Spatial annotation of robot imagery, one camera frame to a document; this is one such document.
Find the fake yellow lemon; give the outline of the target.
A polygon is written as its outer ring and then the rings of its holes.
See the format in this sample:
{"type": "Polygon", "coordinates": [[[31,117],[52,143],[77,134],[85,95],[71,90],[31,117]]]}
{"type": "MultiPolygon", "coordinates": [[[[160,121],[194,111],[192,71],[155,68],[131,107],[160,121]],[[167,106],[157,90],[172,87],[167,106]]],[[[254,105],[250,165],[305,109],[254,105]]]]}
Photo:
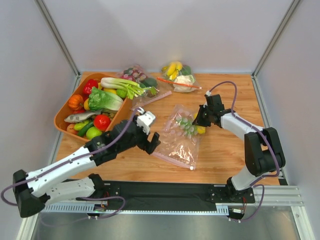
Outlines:
{"type": "Polygon", "coordinates": [[[206,133],[206,128],[203,127],[203,126],[197,126],[197,133],[202,135],[202,134],[205,134],[206,133]]]}

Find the fake green grape bunch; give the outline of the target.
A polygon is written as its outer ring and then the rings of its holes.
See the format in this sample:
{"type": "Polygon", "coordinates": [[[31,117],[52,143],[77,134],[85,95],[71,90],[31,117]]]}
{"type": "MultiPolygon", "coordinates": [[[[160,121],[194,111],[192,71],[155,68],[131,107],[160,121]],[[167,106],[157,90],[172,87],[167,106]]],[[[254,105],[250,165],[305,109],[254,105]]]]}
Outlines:
{"type": "Polygon", "coordinates": [[[193,125],[193,121],[189,117],[177,116],[175,121],[182,131],[183,136],[192,137],[198,134],[197,127],[193,125]]]}

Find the clear zip bag pink slider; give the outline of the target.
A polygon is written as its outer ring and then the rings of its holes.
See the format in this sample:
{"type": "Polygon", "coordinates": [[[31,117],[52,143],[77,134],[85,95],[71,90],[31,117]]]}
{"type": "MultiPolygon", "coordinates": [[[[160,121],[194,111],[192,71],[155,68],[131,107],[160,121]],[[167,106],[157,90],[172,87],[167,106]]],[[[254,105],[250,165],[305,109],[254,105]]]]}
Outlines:
{"type": "Polygon", "coordinates": [[[191,118],[194,121],[197,113],[183,105],[176,105],[160,131],[160,145],[152,155],[167,163],[193,171],[196,169],[200,142],[205,133],[197,133],[192,137],[183,136],[176,123],[177,116],[191,118]]]}

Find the fake green celery stalk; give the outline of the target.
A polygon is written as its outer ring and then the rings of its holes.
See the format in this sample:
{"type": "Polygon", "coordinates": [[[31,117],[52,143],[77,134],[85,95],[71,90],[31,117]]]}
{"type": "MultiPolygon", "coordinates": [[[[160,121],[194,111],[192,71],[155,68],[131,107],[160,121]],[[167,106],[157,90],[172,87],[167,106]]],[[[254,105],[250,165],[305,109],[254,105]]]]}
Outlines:
{"type": "Polygon", "coordinates": [[[115,77],[103,77],[100,80],[100,85],[103,88],[108,89],[120,89],[126,90],[127,98],[132,100],[135,97],[139,97],[145,93],[145,88],[132,80],[115,78],[115,77]]]}

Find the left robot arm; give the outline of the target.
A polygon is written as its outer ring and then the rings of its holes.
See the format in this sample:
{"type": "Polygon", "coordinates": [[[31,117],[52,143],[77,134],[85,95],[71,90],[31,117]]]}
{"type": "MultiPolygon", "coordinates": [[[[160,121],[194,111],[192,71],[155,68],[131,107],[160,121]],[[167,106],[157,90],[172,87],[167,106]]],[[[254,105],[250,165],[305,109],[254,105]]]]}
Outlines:
{"type": "Polygon", "coordinates": [[[153,153],[160,144],[158,133],[148,141],[155,120],[149,113],[123,120],[111,131],[94,137],[74,153],[47,167],[29,173],[15,172],[13,193],[20,217],[31,217],[48,205],[69,199],[109,200],[104,181],[98,174],[73,181],[67,181],[67,178],[114,160],[119,153],[134,147],[153,153]]]}

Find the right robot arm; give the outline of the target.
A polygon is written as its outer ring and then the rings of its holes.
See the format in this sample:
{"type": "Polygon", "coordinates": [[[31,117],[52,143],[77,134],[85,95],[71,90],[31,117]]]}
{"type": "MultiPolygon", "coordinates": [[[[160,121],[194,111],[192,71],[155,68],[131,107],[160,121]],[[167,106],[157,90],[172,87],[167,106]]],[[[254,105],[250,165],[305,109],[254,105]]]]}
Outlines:
{"type": "Polygon", "coordinates": [[[228,130],[244,142],[242,170],[226,182],[226,194],[234,196],[251,188],[265,177],[277,177],[286,159],[278,132],[273,127],[263,128],[246,121],[233,109],[226,109],[219,94],[205,94],[206,103],[199,106],[193,125],[210,127],[212,124],[228,130]]]}

